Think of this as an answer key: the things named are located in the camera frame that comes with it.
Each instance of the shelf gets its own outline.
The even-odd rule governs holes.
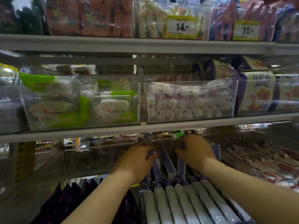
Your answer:
[[[271,42],[6,34],[0,34],[0,41],[0,50],[43,52],[266,54],[276,46]]]
[[[299,44],[277,44],[276,55],[299,55]]]
[[[145,124],[109,128],[92,128],[80,130],[62,130],[62,131],[43,131],[43,132],[22,132],[18,134],[0,135],[0,143],[9,142],[26,142],[47,139],[63,139],[63,138],[76,138],[76,137],[92,137],[101,135],[113,134],[128,134],[128,133],[141,133],[151,131],[174,131],[180,129],[192,128],[206,128],[224,125],[235,124],[250,124],[250,123],[264,123],[292,120],[299,117],[299,113],[277,114],[277,115],[261,115],[249,117],[233,117],[226,119],[210,119],[200,121],[188,122],[171,122],[161,124]]]

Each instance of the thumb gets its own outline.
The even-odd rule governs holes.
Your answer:
[[[179,147],[176,147],[174,149],[174,152],[179,158],[181,158],[182,160],[185,160],[185,151],[184,150],[180,149]]]
[[[154,163],[154,161],[156,160],[157,158],[157,155],[156,154],[151,154],[147,160],[146,160],[146,163],[147,163],[147,168],[148,170],[150,170],[152,164]]]

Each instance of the printed price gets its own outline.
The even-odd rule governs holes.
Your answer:
[[[234,41],[258,41],[260,21],[236,20],[234,27]]]
[[[191,16],[166,16],[166,38],[196,39],[196,18]]]

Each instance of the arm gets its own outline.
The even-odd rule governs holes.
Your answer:
[[[156,159],[147,152],[155,149],[137,143],[118,159],[113,171],[101,184],[71,213],[62,224],[111,224],[128,189],[140,182]]]
[[[216,160],[200,135],[185,135],[176,154],[235,200],[258,224],[298,223],[299,193],[237,171]]]

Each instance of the price tag reading 14.90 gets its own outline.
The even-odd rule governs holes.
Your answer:
[[[196,18],[192,16],[166,16],[167,38],[196,39]]]
[[[236,20],[234,27],[234,41],[258,41],[260,21]]]

